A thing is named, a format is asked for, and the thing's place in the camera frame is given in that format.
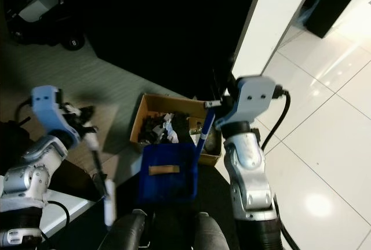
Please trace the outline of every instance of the white cylinder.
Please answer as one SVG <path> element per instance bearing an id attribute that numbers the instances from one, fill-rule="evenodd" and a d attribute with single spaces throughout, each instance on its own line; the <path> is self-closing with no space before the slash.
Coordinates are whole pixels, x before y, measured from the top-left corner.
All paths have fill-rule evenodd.
<path id="1" fill-rule="evenodd" d="M 116 220 L 116 185 L 111 179 L 106 179 L 109 197 L 104 198 L 104 224 L 111 227 Z"/>

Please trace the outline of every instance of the blue stick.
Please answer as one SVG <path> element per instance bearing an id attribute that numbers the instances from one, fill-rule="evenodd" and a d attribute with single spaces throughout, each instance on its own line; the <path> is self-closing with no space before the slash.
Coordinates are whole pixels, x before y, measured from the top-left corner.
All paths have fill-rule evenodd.
<path id="1" fill-rule="evenodd" d="M 213 108 L 208 109 L 208 113 L 205 118 L 205 122 L 203 123 L 203 128 L 201 131 L 201 135 L 199 137 L 197 146 L 196 146 L 196 152 L 195 156 L 197 157 L 196 162 L 198 162 L 199 157 L 201 155 L 201 151 L 203 149 L 203 146 L 205 145 L 206 139 L 208 138 L 209 131 L 211 129 L 211 126 L 213 125 L 215 119 L 215 111 Z"/>

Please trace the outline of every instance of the white wall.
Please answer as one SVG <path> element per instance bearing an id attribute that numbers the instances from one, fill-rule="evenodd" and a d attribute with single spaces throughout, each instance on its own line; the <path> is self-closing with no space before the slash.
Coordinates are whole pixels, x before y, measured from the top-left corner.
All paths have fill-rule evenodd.
<path id="1" fill-rule="evenodd" d="M 232 73 L 262 73 L 302 0 L 257 0 Z"/>

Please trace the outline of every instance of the black wall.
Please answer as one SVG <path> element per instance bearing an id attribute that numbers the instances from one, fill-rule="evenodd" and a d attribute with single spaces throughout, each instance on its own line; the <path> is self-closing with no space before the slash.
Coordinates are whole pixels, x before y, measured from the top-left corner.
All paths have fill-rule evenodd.
<path id="1" fill-rule="evenodd" d="M 213 99 L 225 88 L 252 0 L 71 1 L 99 58 L 182 95 Z"/>

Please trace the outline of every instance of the wheel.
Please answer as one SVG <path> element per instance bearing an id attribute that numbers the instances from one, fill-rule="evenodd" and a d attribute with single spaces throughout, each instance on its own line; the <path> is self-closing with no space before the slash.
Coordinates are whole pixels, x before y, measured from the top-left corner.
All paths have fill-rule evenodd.
<path id="1" fill-rule="evenodd" d="M 83 35 L 69 35 L 62 38 L 61 42 L 63 47 L 70 51 L 80 50 L 85 44 Z"/>

